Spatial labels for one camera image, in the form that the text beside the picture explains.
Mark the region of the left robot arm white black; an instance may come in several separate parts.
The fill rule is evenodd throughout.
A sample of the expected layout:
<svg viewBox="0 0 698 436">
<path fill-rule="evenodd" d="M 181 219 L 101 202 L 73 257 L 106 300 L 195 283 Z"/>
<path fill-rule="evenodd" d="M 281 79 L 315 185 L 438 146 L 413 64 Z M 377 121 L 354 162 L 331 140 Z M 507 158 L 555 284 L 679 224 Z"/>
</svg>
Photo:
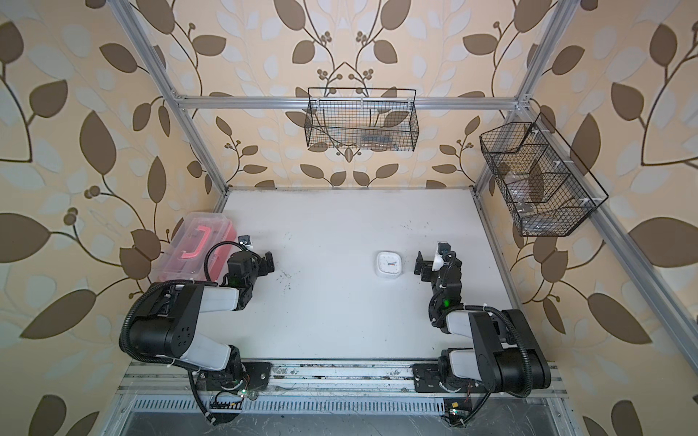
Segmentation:
<svg viewBox="0 0 698 436">
<path fill-rule="evenodd" d="M 122 352 L 140 363 L 186 371 L 190 390 L 245 395 L 269 384 L 272 364 L 244 363 L 238 347 L 198 332 L 199 318 L 214 312 L 241 312 L 259 278 L 276 270 L 271 252 L 260 255 L 235 241 L 213 245 L 204 257 L 205 279 L 152 284 L 125 316 Z"/>
</svg>

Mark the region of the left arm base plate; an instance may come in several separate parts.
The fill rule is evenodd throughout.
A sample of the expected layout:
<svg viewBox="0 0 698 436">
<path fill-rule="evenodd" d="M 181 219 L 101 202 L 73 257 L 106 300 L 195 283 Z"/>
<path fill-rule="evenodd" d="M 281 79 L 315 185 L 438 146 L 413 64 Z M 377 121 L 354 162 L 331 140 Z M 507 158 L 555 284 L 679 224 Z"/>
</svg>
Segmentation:
<svg viewBox="0 0 698 436">
<path fill-rule="evenodd" d="M 265 390 L 271 380 L 272 368 L 270 362 L 243 361 L 239 375 L 232 372 L 200 372 L 197 383 L 205 391 Z"/>
</svg>

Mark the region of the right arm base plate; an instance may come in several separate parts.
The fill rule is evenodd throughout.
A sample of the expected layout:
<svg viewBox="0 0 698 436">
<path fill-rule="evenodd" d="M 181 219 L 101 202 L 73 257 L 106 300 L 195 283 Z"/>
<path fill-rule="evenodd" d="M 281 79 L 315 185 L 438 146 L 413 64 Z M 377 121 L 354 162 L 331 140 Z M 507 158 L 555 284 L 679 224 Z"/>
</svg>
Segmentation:
<svg viewBox="0 0 698 436">
<path fill-rule="evenodd" d="M 457 395 L 485 393 L 485 387 L 479 381 L 458 378 L 443 381 L 436 363 L 413 364 L 412 373 L 414 390 L 417 393 L 452 393 Z"/>
</svg>

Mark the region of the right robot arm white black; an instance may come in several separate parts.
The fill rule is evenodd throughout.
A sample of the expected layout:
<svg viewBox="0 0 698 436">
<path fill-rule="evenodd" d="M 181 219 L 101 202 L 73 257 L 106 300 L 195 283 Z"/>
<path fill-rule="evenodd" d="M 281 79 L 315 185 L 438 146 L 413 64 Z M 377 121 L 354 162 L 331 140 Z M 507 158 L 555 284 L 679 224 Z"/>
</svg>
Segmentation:
<svg viewBox="0 0 698 436">
<path fill-rule="evenodd" d="M 432 327 L 472 342 L 441 351 L 434 365 L 416 365 L 416 390 L 457 393 L 474 387 L 523 398 L 549 388 L 550 366 L 523 312 L 465 303 L 462 266 L 447 243 L 432 261 L 416 257 L 414 274 L 432 288 L 427 305 Z"/>
</svg>

